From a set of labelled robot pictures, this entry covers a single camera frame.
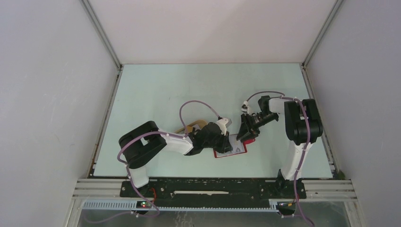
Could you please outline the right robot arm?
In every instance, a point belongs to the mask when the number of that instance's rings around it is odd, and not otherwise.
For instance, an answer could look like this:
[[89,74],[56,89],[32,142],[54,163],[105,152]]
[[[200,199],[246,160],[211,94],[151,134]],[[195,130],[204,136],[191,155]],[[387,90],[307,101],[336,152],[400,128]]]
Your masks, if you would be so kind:
[[255,139],[260,128],[271,121],[284,117],[288,140],[288,156],[278,172],[275,192],[286,198],[294,191],[291,183],[301,178],[304,160],[311,148],[323,134],[323,124],[314,99],[299,100],[290,97],[261,96],[258,100],[260,112],[252,113],[249,102],[244,101],[241,109],[241,124],[237,140],[245,142]]

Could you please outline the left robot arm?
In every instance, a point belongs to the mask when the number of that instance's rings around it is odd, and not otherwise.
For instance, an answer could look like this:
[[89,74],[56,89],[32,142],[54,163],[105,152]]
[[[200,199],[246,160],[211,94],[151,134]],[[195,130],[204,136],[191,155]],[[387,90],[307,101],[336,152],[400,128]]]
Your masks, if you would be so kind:
[[232,151],[227,130],[230,124],[230,119],[219,118],[199,130],[177,134],[165,132],[154,121],[148,121],[120,137],[118,143],[121,150],[117,159],[126,165],[128,177],[132,181],[131,191],[138,197],[148,194],[146,164],[160,152],[172,151],[194,156],[205,148],[211,148],[218,153]]

